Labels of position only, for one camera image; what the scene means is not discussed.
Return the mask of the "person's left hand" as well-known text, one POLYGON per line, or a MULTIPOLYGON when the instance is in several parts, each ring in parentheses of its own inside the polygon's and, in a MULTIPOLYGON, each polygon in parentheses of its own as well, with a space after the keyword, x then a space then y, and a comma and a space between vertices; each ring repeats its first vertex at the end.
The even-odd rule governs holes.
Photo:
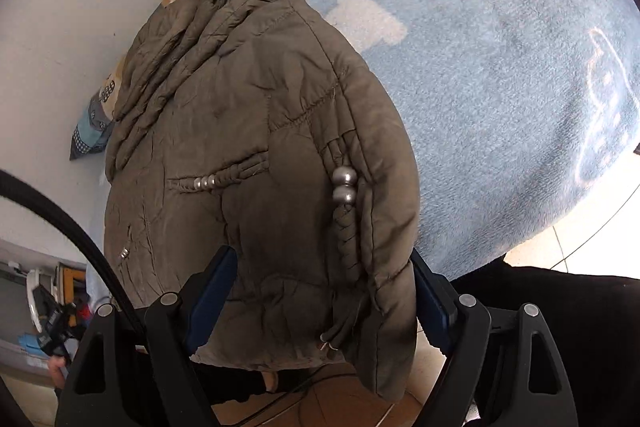
POLYGON ((56 389, 63 389, 68 374, 66 358, 52 355, 48 360, 49 374, 56 389))

